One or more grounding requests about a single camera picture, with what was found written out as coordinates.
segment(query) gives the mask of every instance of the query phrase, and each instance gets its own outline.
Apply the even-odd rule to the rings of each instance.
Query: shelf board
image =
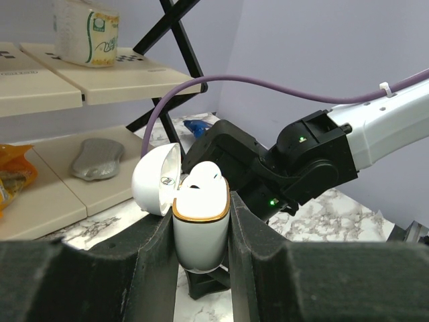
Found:
[[[0,117],[82,107],[82,93],[10,42],[0,42]]]
[[[3,210],[0,239],[35,239],[86,218],[85,206],[33,150],[25,158],[39,174]]]
[[[21,49],[79,88],[89,105],[163,97],[177,85],[192,79],[137,54],[132,48],[118,48],[115,65],[106,68],[88,68],[64,62],[53,55],[54,45],[25,43],[21,44]],[[199,93],[200,89],[200,85],[195,85],[180,94]]]
[[[88,182],[70,174],[70,165],[80,152],[80,144],[89,138],[106,138],[124,145],[117,176]],[[140,160],[141,141],[125,126],[119,126],[36,143],[34,150],[86,206],[87,215],[91,216],[132,197],[131,177]]]

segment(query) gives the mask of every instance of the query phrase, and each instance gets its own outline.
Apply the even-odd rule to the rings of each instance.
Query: black metal frame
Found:
[[[192,45],[188,39],[188,35],[186,34],[182,22],[180,22],[180,20],[199,1],[200,0],[179,0],[176,4],[174,4],[172,0],[160,0],[165,15],[155,24],[155,26],[152,27],[152,29],[150,29],[150,31],[140,40],[140,42],[135,45],[133,48],[134,52],[137,52],[141,55],[146,54],[147,51],[162,38],[162,36],[171,30],[173,32],[174,38],[176,39],[180,53],[182,54],[190,76],[194,78],[203,76],[198,59],[196,58]],[[205,93],[207,90],[207,83],[201,84],[200,92]],[[167,103],[167,105],[164,107],[164,110],[160,113],[160,119],[167,133],[168,139],[170,142],[177,142],[180,144],[182,157],[184,157],[185,153],[168,112],[189,101],[195,95],[197,94],[176,95]],[[156,106],[159,103],[160,98],[152,99],[152,101]],[[137,130],[141,129],[147,124],[153,111],[154,109],[151,109],[146,114],[130,123],[127,126],[127,129],[132,132],[136,132]]]

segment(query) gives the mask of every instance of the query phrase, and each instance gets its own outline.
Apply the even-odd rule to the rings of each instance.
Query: blue object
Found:
[[[183,121],[183,124],[188,130],[192,132],[192,134],[194,134],[194,137],[197,139],[202,136],[207,129],[212,127],[212,124],[200,119],[187,119]]]

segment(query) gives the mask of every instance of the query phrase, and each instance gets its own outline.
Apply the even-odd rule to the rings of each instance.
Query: snack bag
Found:
[[[32,147],[0,144],[0,217],[2,210],[38,176],[36,168],[24,156]]]

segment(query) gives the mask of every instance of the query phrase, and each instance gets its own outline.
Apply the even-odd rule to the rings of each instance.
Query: earbud case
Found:
[[[201,162],[179,187],[180,169],[179,144],[154,148],[135,167],[131,190],[144,211],[164,216],[172,207],[179,263],[190,272],[211,272],[227,249],[228,182],[216,164]]]

